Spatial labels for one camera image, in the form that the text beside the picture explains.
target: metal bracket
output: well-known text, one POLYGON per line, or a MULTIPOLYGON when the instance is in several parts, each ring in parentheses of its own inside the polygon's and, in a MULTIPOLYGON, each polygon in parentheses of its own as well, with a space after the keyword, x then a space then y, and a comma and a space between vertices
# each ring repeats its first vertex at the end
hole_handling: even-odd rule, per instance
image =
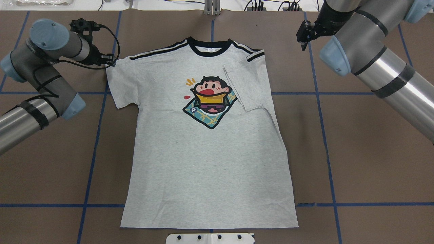
POLYGON ((220 0, 205 0, 205 15, 219 15, 220 0))

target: cartoon face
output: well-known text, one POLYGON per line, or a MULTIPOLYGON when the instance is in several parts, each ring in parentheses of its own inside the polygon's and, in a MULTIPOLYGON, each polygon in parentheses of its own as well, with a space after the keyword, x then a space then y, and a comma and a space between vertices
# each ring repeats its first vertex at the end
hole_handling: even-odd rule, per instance
POLYGON ((220 93, 228 93, 229 87, 221 88, 220 81, 204 81, 196 85, 196 91, 204 95, 216 95, 220 93))

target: cartoon mouth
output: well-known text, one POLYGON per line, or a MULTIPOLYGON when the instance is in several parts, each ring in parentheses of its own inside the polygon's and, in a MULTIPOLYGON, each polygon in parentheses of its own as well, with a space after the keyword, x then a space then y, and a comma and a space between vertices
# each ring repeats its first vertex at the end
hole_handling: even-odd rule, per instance
POLYGON ((211 89, 205 89, 205 90, 201 90, 199 93, 204 95, 213 95, 214 91, 211 89))

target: t-shirt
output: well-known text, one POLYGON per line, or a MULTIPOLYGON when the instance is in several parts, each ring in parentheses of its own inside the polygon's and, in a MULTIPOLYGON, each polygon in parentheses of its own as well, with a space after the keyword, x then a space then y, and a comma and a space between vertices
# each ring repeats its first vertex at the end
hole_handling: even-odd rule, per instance
POLYGON ((263 50, 188 37, 107 69, 139 107, 121 227, 297 227, 263 50))

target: light blue cap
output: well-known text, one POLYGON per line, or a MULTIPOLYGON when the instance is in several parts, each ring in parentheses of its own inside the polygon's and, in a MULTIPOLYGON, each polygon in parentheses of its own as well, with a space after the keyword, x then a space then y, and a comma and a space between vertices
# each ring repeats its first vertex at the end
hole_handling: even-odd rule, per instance
POLYGON ((335 36, 332 36, 329 42, 321 49, 319 57, 340 76, 345 76, 351 72, 347 55, 335 36))
POLYGON ((416 23, 433 8, 434 0, 414 0, 404 20, 416 23))
POLYGON ((70 118, 74 117, 78 112, 82 111, 84 107, 86 107, 86 103, 83 101, 83 99, 77 93, 76 96, 74 97, 74 99, 72 100, 71 104, 68 106, 68 108, 62 114, 62 118, 70 119, 70 118))
POLYGON ((15 70, 15 68, 12 65, 12 60, 10 60, 10 54, 12 51, 6 55, 1 61, 0 61, 0 67, 4 71, 4 73, 12 78, 13 80, 16 80, 18 82, 26 82, 25 79, 23 79, 15 70))
POLYGON ((41 49, 57 50, 69 41, 69 31, 63 25, 49 19, 35 21, 30 29, 30 39, 41 49))

